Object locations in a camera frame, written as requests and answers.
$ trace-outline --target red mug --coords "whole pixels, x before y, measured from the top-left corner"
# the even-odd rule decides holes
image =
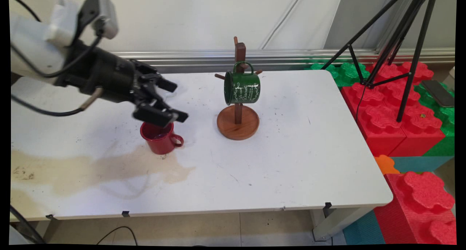
[[[146,140],[150,150],[156,154],[167,154],[175,147],[182,147],[185,142],[180,135],[173,133],[173,122],[165,128],[145,122],[141,125],[141,136]]]

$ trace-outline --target mug handle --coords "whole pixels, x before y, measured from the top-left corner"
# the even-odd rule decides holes
[[[237,63],[235,63],[234,66],[233,66],[233,72],[234,73],[236,72],[236,66],[238,66],[239,64],[242,64],[242,63],[244,63],[244,64],[248,65],[249,67],[251,67],[251,74],[243,74],[243,75],[252,75],[252,74],[254,74],[253,66],[247,61],[238,61]]]
[[[177,139],[178,141],[181,142],[181,144],[177,144],[176,142],[173,142],[173,140],[171,140],[171,138]],[[175,145],[175,147],[182,147],[183,144],[185,143],[185,141],[183,140],[183,137],[181,137],[181,136],[178,135],[178,134],[172,134],[172,135],[170,136],[170,140],[173,142],[173,145]]]

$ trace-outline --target round wooden base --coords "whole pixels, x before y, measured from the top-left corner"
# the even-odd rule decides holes
[[[234,105],[223,109],[217,117],[218,130],[231,140],[245,140],[254,135],[259,127],[259,116],[250,107],[243,106],[241,122],[234,123]]]

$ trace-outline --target wooden mug stand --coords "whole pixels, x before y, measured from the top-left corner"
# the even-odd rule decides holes
[[[234,59],[235,63],[246,60],[246,46],[243,42],[238,43],[238,38],[234,37]],[[243,73],[248,66],[244,63],[236,67],[236,71]],[[225,79],[225,76],[215,74],[215,77]],[[254,135],[259,127],[259,116],[253,109],[244,106],[242,103],[235,103],[223,109],[217,117],[218,130],[228,139],[245,140]]]

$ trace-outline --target green mug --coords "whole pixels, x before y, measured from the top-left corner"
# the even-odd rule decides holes
[[[250,74],[236,72],[239,64],[245,63],[251,67]],[[261,93],[261,81],[254,73],[253,66],[246,61],[238,61],[233,66],[233,72],[227,71],[223,83],[226,105],[232,103],[255,103]]]

